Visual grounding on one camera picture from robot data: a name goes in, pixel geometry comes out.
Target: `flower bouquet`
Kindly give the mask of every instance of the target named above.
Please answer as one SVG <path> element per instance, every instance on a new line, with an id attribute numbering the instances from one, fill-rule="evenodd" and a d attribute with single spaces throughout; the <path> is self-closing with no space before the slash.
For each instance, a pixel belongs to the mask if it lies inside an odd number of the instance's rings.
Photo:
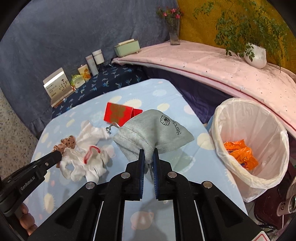
<path id="1" fill-rule="evenodd" d="M 164 18 L 166 20 L 168 32 L 170 34 L 170 44 L 179 45 L 179 26 L 180 18 L 183 16 L 183 12 L 180 10 L 180 8 L 167 7 L 166 10 L 163 10 L 161 7 L 159 7 L 156 13 L 160 18 Z"/>

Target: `orange patterned box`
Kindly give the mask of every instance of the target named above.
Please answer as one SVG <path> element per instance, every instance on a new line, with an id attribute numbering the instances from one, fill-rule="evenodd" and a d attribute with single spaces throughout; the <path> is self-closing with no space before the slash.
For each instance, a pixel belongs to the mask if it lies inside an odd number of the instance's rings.
<path id="1" fill-rule="evenodd" d="M 134 116 L 141 114 L 143 110 L 134 109 L 130 106 L 121 104 L 107 103 L 104 121 L 111 123 L 116 122 L 119 126 L 123 126 L 125 122 Z"/>

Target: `plastic bin liner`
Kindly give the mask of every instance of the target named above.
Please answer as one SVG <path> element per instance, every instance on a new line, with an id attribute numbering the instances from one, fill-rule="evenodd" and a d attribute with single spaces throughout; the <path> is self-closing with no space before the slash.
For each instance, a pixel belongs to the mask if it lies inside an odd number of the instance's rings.
<path id="1" fill-rule="evenodd" d="M 217 155 L 232 172 L 245 202 L 283 179 L 289 162 L 288 134 L 280 120 L 261 104 L 231 98 L 215 110 L 210 129 Z M 259 165 L 247 171 L 228 154 L 224 142 L 244 139 Z"/>

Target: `brown figurine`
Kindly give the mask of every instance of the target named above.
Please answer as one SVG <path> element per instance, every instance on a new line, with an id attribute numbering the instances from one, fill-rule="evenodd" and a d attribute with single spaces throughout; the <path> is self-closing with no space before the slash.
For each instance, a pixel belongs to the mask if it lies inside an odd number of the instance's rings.
<path id="1" fill-rule="evenodd" d="M 76 146 L 76 138 L 74 136 L 69 136 L 67 138 L 61 139 L 61 143 L 54 146 L 54 149 L 52 150 L 58 150 L 61 154 L 64 153 L 65 148 L 71 148 L 74 149 Z"/>

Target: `human hand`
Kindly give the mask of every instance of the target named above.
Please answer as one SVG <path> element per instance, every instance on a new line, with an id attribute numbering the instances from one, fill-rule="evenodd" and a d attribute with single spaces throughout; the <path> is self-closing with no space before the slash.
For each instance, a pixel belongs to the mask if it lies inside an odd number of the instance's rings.
<path id="1" fill-rule="evenodd" d="M 31 214 L 29 214 L 29 209 L 26 204 L 22 203 L 20 210 L 23 213 L 20 217 L 20 224 L 28 232 L 28 235 L 31 235 L 37 229 L 35 219 Z"/>

